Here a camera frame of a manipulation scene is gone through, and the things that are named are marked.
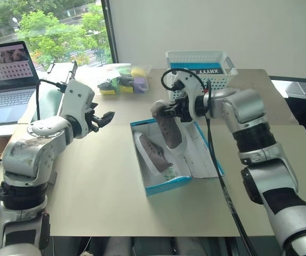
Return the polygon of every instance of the laptop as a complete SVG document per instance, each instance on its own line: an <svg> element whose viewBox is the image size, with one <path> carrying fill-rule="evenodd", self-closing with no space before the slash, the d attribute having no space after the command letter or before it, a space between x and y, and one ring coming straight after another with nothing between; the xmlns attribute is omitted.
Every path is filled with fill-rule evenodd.
<svg viewBox="0 0 306 256"><path fill-rule="evenodd" d="M38 81L25 42L0 44L0 124L18 121Z"/></svg>

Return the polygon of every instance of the yellow sponge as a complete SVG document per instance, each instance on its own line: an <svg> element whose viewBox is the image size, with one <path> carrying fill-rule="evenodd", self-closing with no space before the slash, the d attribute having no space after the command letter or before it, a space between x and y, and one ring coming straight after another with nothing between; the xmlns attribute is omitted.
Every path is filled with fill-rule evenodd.
<svg viewBox="0 0 306 256"><path fill-rule="evenodd" d="M100 90L100 93L103 95L115 95L115 90Z"/></svg>
<svg viewBox="0 0 306 256"><path fill-rule="evenodd" d="M146 78L146 72L142 68L132 68L131 75L132 75L132 77L144 77L144 78Z"/></svg>
<svg viewBox="0 0 306 256"><path fill-rule="evenodd" d="M134 92L133 88L128 87L128 86L119 85L119 89L120 89L121 92L129 92L129 93Z"/></svg>

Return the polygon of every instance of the black cable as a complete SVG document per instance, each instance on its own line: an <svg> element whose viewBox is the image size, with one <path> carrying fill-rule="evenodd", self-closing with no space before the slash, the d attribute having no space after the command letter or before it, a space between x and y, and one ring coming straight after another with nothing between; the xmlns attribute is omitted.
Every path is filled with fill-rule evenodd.
<svg viewBox="0 0 306 256"><path fill-rule="evenodd" d="M212 116L212 107L211 107L211 92L212 92L212 88L211 88L211 82L210 80L208 81L208 99L207 99L207 110L210 111L210 114ZM214 150L214 146L213 146L213 142L212 142L212 135L211 135L211 129L210 129L210 119L205 117L205 120L206 120L206 125L207 125L207 142L208 142L208 151L210 153L210 156L211 156L211 159L212 159L212 162L215 166L215 169L216 169L216 172L217 172L217 175L218 175L218 179L219 179L219 183L221 184L221 188L222 188L222 191L223 191L223 195L226 199L226 202L227 202L227 205L230 209L230 212L231 212L231 215L232 215L232 218L236 224L236 227L238 229L238 232L242 238L242 241L244 243L244 246L245 248L247 249L247 252L250 256L257 256L257 253L243 227L243 224L238 216L238 213L236 211L236 208L232 202L232 199L230 197L230 194L227 190L227 187L226 187L226 184L222 178L222 175L220 174L220 171L219 171L219 168L218 168L218 165L217 165L217 158L216 158L216 155L215 155L215 150Z"/></svg>
<svg viewBox="0 0 306 256"><path fill-rule="evenodd" d="M39 79L38 83L36 84L36 111L37 111L37 120L41 119L40 116L40 111L39 111L39 85L41 84L41 82L46 82L48 84L52 84L55 85L56 87L58 87L60 89L61 92L65 92L67 85L64 83L55 83L55 82L51 82L45 79Z"/></svg>
<svg viewBox="0 0 306 256"><path fill-rule="evenodd" d="M187 69L182 69L182 68L173 68L173 69L169 69L168 71L164 72L163 75L162 75L162 78L161 78L161 83L163 85L163 87L167 90L170 90L172 91L173 89L172 88L169 88L166 86L166 84L164 83L164 77L170 73L170 72L173 72L173 71L183 71L183 72L186 72L186 73L189 73L189 74L192 74L195 78L197 78L197 80L200 82L202 88L204 89L204 93L205 93L205 86L204 86L204 83L203 81L199 78L199 76L197 76L195 73L187 70ZM211 108L211 82L210 80L208 81L207 83L208 85L208 99L207 99L207 110L210 111L211 115L212 115L212 108ZM243 243L244 243L244 246L245 248L247 249L247 252L250 256L257 256L257 253L243 227L243 224L238 216L238 213L236 211L236 208L231 200L231 197L229 195L229 192L227 190L227 187L226 187L226 184L224 183L224 180L221 176L221 173L219 171L219 168L218 168L218 164L217 164L217 160L216 160L216 155L215 155L215 151L214 151L214 147L213 147L213 143L212 143L212 135L211 135L211 129L210 129L210 119L205 117L206 119L206 125L207 125L207 141L208 141L208 151L210 153L210 156L211 156L211 159L212 159L212 162L215 166L215 169L216 169L216 172L217 172L217 175L218 175L218 179L219 179L219 182L220 182L220 185L221 185L221 188L222 188L222 191L223 191L223 195L226 199L226 202L227 202L227 205L230 209L230 212L231 212L231 215L232 215L232 218L236 224L236 227L238 229L238 232L243 240Z"/></svg>
<svg viewBox="0 0 306 256"><path fill-rule="evenodd" d="M41 116L39 114L39 85L41 84L41 79L38 80L38 83L36 84L36 111L37 111L37 120L41 119Z"/></svg>
<svg viewBox="0 0 306 256"><path fill-rule="evenodd" d="M194 76L199 82L200 82L200 85L202 86L203 90L204 90L204 93L205 93L205 85L203 83L203 81L199 78L199 76L197 76L195 73L193 73L192 71L188 70L188 69L184 69L184 68L171 68L167 71L165 71L160 79L163 87L166 89L166 90L169 90L169 91L176 91L178 89L173 89L173 88L170 88L168 87L165 82L164 82L164 78L167 74L171 73L171 72L174 72L174 71L183 71L183 72L186 72L186 73L189 73L190 75Z"/></svg>

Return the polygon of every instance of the white wall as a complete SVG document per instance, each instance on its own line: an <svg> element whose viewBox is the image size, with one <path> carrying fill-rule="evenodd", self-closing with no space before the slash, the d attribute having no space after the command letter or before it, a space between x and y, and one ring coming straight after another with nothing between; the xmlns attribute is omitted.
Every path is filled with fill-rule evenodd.
<svg viewBox="0 0 306 256"><path fill-rule="evenodd" d="M237 68L306 78L304 0L111 0L120 62L167 67L168 50L223 50Z"/></svg>

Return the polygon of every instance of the laptop screen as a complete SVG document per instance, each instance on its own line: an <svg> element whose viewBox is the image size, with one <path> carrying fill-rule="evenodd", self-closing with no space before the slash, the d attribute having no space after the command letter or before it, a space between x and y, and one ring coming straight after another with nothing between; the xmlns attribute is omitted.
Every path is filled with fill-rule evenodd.
<svg viewBox="0 0 306 256"><path fill-rule="evenodd" d="M0 44L0 92L35 87L38 76L23 41Z"/></svg>

